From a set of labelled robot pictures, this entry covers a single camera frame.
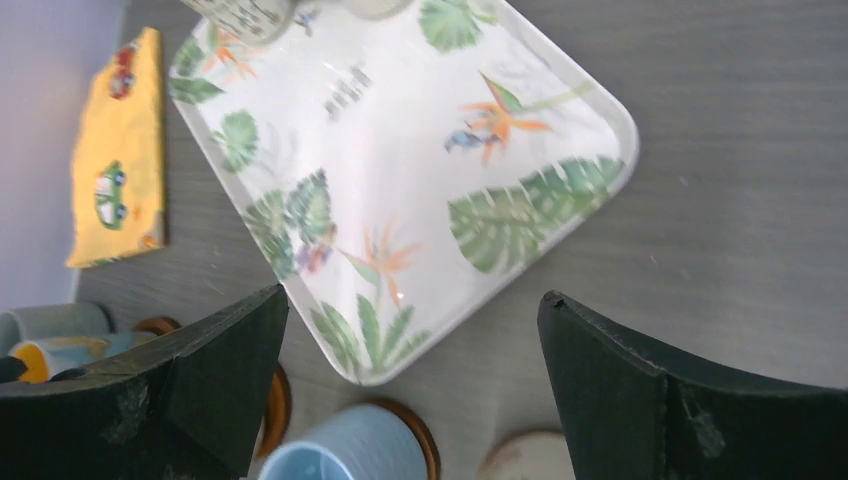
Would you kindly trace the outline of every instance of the orange flower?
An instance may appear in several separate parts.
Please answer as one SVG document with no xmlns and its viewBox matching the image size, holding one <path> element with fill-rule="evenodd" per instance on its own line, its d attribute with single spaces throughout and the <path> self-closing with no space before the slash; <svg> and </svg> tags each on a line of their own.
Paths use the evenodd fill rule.
<svg viewBox="0 0 848 480">
<path fill-rule="evenodd" d="M 244 77 L 245 74 L 250 74 L 251 76 L 253 76 L 253 78 L 256 78 L 256 72 L 254 72 L 253 69 L 250 67 L 248 59 L 239 58 L 242 57 L 242 55 L 236 55 L 233 53 L 234 50 L 239 51 L 240 49 L 245 49 L 245 53 L 247 55 L 244 56 L 249 56 L 251 52 L 247 50 L 247 47 L 239 43 L 235 36 L 233 36 L 229 32 L 221 30 L 220 28 L 217 29 L 217 35 L 215 36 L 215 38 L 217 38 L 215 51 L 212 55 L 209 55 L 209 59 L 206 60 L 205 64 L 203 64 L 204 72 L 208 72 L 209 70 L 211 70 L 212 67 L 215 66 L 216 62 L 221 62 L 221 65 L 223 65 L 224 67 L 228 67 L 230 65 L 234 66 L 236 73 L 238 73 L 241 77 Z M 230 80 L 232 80 L 231 75 L 228 76 L 223 83 L 229 83 Z"/>
<path fill-rule="evenodd" d="M 460 108 L 462 110 L 476 110 L 481 112 L 482 118 L 470 124 L 471 130 L 489 131 L 492 136 L 500 140 L 501 151 L 506 150 L 507 144 L 509 144 L 510 129 L 512 127 L 531 132 L 542 132 L 551 129 L 543 122 L 518 120 L 497 103 L 475 103 Z M 489 157 L 492 155 L 494 148 L 494 142 L 488 142 L 486 144 L 486 148 L 483 150 L 483 166 L 489 164 Z"/>
<path fill-rule="evenodd" d="M 392 275 L 411 267 L 412 262 L 409 260 L 409 256 L 423 246 L 414 244 L 397 250 L 391 248 L 389 244 L 391 243 L 393 228 L 394 220 L 390 220 L 380 236 L 379 243 L 372 242 L 371 236 L 368 235 L 368 229 L 365 229 L 365 258 L 355 257 L 345 252 L 342 252 L 342 254 L 350 260 L 360 275 L 375 284 L 377 288 L 380 288 L 382 277 L 385 277 L 389 286 L 389 295 L 391 295 L 395 305 L 400 307 L 400 300 L 403 295 L 398 291 L 397 282 L 392 278 Z"/>
</svg>

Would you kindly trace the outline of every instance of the yellow cloth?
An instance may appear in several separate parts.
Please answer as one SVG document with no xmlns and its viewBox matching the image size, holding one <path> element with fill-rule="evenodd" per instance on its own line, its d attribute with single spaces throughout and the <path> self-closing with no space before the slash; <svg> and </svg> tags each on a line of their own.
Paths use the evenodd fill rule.
<svg viewBox="0 0 848 480">
<path fill-rule="evenodd" d="M 145 28 L 91 82 L 71 167 L 76 244 L 69 267 L 165 243 L 159 44 L 159 32 Z"/>
</svg>

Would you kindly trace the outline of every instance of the red car print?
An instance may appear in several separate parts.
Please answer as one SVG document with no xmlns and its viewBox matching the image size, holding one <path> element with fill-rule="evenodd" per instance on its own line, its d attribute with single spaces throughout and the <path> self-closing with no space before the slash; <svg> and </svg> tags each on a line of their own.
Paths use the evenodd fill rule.
<svg viewBox="0 0 848 480">
<path fill-rule="evenodd" d="M 109 82 L 112 98 L 120 100 L 129 95 L 130 89 L 135 83 L 135 75 L 132 74 L 132 61 L 136 50 L 138 50 L 138 43 L 133 41 L 115 54 L 115 73 L 112 74 L 112 80 Z"/>
</svg>

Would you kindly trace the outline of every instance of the green car print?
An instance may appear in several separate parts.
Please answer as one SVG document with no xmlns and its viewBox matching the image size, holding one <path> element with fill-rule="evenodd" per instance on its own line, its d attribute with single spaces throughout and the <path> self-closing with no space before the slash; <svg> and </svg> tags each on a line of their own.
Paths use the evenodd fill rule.
<svg viewBox="0 0 848 480">
<path fill-rule="evenodd" d="M 97 176 L 94 194 L 97 218 L 109 230 L 120 230 L 127 216 L 127 207 L 121 203 L 121 190 L 125 183 L 127 175 L 117 160 Z"/>
</svg>

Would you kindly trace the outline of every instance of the white tray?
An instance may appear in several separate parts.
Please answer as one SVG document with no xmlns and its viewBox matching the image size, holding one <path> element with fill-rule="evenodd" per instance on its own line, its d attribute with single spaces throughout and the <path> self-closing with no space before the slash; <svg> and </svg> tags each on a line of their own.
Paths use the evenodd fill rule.
<svg viewBox="0 0 848 480">
<path fill-rule="evenodd" d="M 333 367 L 387 382 L 617 193 L 624 107 L 508 4 L 201 21 L 170 90 Z"/>
</svg>

